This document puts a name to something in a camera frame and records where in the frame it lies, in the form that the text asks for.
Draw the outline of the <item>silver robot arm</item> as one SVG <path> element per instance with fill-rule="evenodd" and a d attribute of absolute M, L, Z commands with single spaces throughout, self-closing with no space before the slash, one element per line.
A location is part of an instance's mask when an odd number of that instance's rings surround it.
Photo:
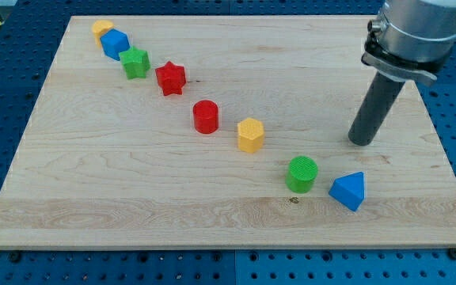
<path fill-rule="evenodd" d="M 456 0 L 385 0 L 367 31 L 363 64 L 431 86 L 456 41 Z"/>

